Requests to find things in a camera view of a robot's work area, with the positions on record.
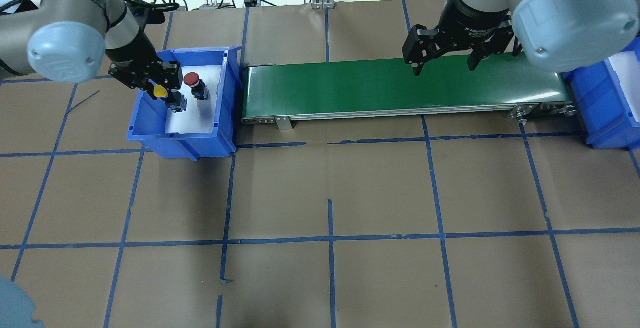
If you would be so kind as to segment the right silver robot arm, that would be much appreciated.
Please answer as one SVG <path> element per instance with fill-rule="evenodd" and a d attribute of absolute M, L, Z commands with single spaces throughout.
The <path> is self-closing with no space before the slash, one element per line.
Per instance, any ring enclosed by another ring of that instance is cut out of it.
<path fill-rule="evenodd" d="M 606 60 L 639 33 L 639 0 L 446 0 L 435 28 L 413 26 L 402 47 L 416 76 L 430 60 L 470 50 L 467 66 L 525 52 L 535 68 L 562 73 Z"/>

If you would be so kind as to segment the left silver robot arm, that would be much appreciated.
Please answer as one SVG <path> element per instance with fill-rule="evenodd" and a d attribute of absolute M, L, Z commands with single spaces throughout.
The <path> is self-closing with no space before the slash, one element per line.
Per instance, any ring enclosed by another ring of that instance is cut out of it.
<path fill-rule="evenodd" d="M 9 13 L 28 0 L 1 6 L 1 79 L 39 74 L 80 84 L 97 76 L 105 57 L 109 74 L 132 89 L 153 93 L 160 84 L 182 85 L 180 64 L 162 60 L 145 33 L 156 10 L 139 2 L 142 15 L 126 0 L 41 0 L 32 11 Z"/>

